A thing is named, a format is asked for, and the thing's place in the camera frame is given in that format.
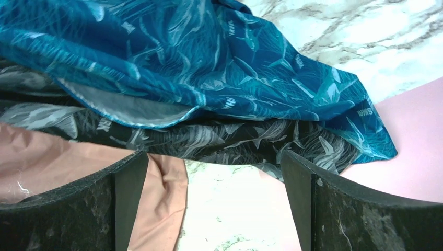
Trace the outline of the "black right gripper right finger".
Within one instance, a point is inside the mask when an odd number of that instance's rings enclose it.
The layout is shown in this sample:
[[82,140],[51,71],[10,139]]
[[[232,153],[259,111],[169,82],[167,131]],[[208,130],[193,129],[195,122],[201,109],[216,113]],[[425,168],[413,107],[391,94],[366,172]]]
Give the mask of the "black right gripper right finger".
[[442,204],[360,185],[292,151],[281,161],[302,250],[442,250]]

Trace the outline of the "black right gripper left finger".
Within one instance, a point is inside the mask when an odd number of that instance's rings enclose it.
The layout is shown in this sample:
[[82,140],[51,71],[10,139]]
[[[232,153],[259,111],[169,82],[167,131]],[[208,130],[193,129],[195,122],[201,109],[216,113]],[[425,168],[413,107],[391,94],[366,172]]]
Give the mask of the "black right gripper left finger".
[[1,205],[1,250],[127,250],[149,159],[135,152],[91,175]]

